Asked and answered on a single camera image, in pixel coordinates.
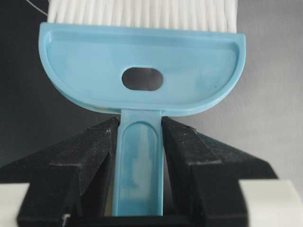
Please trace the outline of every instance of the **white surface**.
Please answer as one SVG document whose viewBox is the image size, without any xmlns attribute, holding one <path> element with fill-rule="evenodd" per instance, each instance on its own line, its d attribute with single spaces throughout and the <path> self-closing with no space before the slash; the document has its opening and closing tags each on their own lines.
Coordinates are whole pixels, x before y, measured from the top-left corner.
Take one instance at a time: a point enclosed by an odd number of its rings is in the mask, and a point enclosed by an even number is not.
<svg viewBox="0 0 303 227">
<path fill-rule="evenodd" d="M 18 227 L 17 216 L 29 183 L 0 184 L 0 227 Z"/>
<path fill-rule="evenodd" d="M 236 32 L 238 0 L 51 0 L 49 23 Z"/>
<path fill-rule="evenodd" d="M 302 227 L 303 205 L 290 181 L 240 180 L 249 227 Z"/>
</svg>

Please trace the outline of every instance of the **blue plastic handle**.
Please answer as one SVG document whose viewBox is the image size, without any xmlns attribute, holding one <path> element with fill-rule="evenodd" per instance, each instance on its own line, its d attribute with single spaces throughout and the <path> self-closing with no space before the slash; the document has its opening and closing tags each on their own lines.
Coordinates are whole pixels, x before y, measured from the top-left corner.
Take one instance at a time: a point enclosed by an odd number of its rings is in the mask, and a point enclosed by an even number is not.
<svg viewBox="0 0 303 227">
<path fill-rule="evenodd" d="M 162 215 L 162 209 L 161 112 L 122 110 L 112 215 Z"/>
<path fill-rule="evenodd" d="M 113 215 L 161 215 L 161 116 L 187 116 L 220 102 L 237 83 L 245 35 L 42 23 L 42 65 L 54 86 L 79 106 L 121 113 Z M 123 73 L 153 68 L 155 91 L 126 88 Z"/>
</svg>

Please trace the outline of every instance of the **brush handle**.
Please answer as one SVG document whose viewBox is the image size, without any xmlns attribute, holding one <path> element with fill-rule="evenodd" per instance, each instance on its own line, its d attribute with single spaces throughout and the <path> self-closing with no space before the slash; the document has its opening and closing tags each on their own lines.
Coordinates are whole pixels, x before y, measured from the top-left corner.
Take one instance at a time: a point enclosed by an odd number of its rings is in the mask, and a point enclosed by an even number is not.
<svg viewBox="0 0 303 227">
<path fill-rule="evenodd" d="M 121 110 L 113 216 L 162 215 L 163 149 L 160 111 Z"/>
</svg>

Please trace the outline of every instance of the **blue plastic brush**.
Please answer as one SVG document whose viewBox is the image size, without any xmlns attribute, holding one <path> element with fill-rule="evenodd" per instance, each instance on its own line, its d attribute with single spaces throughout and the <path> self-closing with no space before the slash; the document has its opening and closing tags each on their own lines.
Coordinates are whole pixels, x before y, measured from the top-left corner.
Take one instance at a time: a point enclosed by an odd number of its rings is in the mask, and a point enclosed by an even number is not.
<svg viewBox="0 0 303 227">
<path fill-rule="evenodd" d="M 236 0 L 51 0 L 39 51 L 54 86 L 75 104 L 121 114 L 114 216 L 162 215 L 162 116 L 187 116 L 220 102 L 245 62 Z M 152 68 L 154 91 L 122 82 Z"/>
</svg>

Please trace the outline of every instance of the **white wire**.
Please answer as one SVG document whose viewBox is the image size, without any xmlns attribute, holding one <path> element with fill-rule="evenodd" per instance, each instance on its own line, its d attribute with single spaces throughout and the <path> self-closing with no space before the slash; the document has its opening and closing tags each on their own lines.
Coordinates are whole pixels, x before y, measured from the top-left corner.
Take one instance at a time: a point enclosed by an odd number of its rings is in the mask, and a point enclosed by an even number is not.
<svg viewBox="0 0 303 227">
<path fill-rule="evenodd" d="M 30 0 L 25 0 L 27 1 L 32 7 L 34 7 L 36 10 L 38 10 L 40 13 L 44 14 L 47 16 L 47 13 L 45 13 L 42 9 L 40 9 L 39 7 L 37 7 L 34 3 L 32 3 Z"/>
</svg>

